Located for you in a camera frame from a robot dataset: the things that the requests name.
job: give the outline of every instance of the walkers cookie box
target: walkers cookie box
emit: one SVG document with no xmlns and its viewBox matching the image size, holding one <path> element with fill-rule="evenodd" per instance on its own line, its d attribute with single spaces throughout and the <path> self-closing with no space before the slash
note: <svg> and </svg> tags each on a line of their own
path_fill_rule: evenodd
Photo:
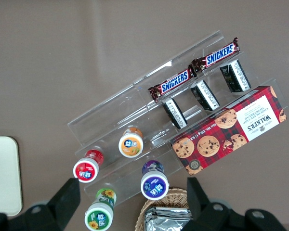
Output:
<svg viewBox="0 0 289 231">
<path fill-rule="evenodd" d="M 259 86 L 171 140 L 194 175 L 286 120 L 270 86 Z"/>
</svg>

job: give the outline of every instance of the wicker basket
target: wicker basket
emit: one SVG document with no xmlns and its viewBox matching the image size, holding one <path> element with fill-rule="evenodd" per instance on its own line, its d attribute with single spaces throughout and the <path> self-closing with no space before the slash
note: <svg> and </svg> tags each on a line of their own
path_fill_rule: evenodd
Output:
<svg viewBox="0 0 289 231">
<path fill-rule="evenodd" d="M 144 230 L 145 212 L 148 208 L 157 207 L 173 207 L 173 208 L 189 208 L 187 204 L 187 192 L 183 189 L 170 188 L 166 196 L 157 201 L 148 200 L 140 211 L 137 219 L 135 231 Z"/>
</svg>

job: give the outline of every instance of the acrylic tray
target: acrylic tray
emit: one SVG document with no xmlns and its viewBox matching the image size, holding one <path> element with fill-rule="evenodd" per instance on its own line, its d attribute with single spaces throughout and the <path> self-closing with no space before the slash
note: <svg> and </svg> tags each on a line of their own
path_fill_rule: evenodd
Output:
<svg viewBox="0 0 289 231">
<path fill-rule="evenodd" d="M 212 34 L 68 124 L 81 144 L 76 151 L 79 158 L 90 149 L 99 149 L 104 154 L 105 160 L 97 178 L 84 187 L 92 201 L 97 191 L 103 187 L 111 187 L 116 191 L 116 205 L 139 193 L 141 168 L 150 159 L 156 159 L 164 165 L 166 176 L 182 168 L 168 141 L 214 113 L 203 110 L 189 89 L 195 80 L 206 81 L 218 99 L 220 108 L 259 85 L 258 77 L 246 54 L 241 52 L 213 65 L 203 73 L 198 72 L 196 78 L 163 97 L 171 97 L 177 102 L 188 122 L 184 129 L 178 130 L 168 118 L 161 102 L 152 100 L 149 87 L 184 71 L 193 59 L 217 51 L 230 42 L 225 41 L 220 31 Z M 236 59 L 240 61 L 251 84 L 249 91 L 231 93 L 219 69 L 224 63 Z M 280 96 L 276 82 L 273 81 L 271 85 Z M 137 127 L 144 135 L 143 152 L 136 158 L 126 158 L 118 150 L 118 142 L 128 127 Z"/>
</svg>

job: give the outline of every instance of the foil package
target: foil package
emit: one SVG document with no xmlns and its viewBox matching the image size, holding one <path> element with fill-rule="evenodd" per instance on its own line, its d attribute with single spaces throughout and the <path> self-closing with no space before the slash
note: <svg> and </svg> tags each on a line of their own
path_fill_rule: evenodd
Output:
<svg viewBox="0 0 289 231">
<path fill-rule="evenodd" d="M 144 215 L 144 231 L 180 231 L 192 219 L 187 208 L 153 207 Z"/>
</svg>

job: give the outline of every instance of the gray table surface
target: gray table surface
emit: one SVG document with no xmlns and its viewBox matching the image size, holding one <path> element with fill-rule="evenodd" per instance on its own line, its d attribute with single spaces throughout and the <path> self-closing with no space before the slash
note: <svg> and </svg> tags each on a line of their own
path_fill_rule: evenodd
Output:
<svg viewBox="0 0 289 231">
<path fill-rule="evenodd" d="M 19 144 L 23 210 L 72 177 L 79 144 L 67 123 L 214 31 L 239 37 L 261 81 L 289 105 L 289 0 L 0 0 L 0 136 Z M 243 214 L 266 209 L 289 229 L 288 119 L 197 175 L 209 197 Z M 170 177 L 186 188 L 184 169 Z M 86 230 L 81 204 L 66 230 Z M 145 203 L 115 208 L 130 231 Z"/>
</svg>

